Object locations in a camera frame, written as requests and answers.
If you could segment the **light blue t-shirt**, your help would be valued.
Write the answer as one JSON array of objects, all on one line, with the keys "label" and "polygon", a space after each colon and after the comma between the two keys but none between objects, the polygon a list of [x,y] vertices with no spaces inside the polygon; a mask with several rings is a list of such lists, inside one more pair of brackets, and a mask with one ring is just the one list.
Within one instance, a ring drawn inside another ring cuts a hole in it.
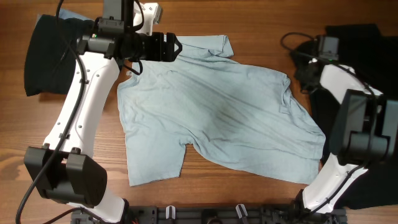
[{"label": "light blue t-shirt", "polygon": [[225,35],[179,41],[175,61],[145,61],[118,86],[130,185],[178,177],[187,144],[230,169],[311,183],[325,135],[288,76],[233,61]]}]

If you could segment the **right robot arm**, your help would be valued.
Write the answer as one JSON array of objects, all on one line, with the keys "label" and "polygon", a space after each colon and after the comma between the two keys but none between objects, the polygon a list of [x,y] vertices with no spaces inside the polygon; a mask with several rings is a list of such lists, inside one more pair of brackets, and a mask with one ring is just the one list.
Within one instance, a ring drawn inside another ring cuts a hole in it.
[{"label": "right robot arm", "polygon": [[330,138],[330,155],[315,180],[305,187],[294,205],[297,223],[323,219],[355,180],[372,165],[387,161],[396,149],[397,101],[375,94],[354,69],[337,62],[338,39],[319,36],[317,55],[296,49],[290,53],[306,57],[309,64],[323,63],[319,84],[340,104]]}]

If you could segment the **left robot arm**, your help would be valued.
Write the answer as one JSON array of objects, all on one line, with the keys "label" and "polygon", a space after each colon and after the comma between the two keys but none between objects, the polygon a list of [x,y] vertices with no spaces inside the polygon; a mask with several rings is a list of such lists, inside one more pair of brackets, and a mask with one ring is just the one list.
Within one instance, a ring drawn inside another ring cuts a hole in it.
[{"label": "left robot arm", "polygon": [[29,147],[24,164],[30,190],[67,204],[95,223],[132,223],[127,200],[107,186],[93,160],[96,129],[108,94],[126,61],[173,62],[182,45],[173,33],[154,32],[162,8],[155,2],[105,1],[103,14],[72,49],[72,84],[60,115],[41,147]]}]

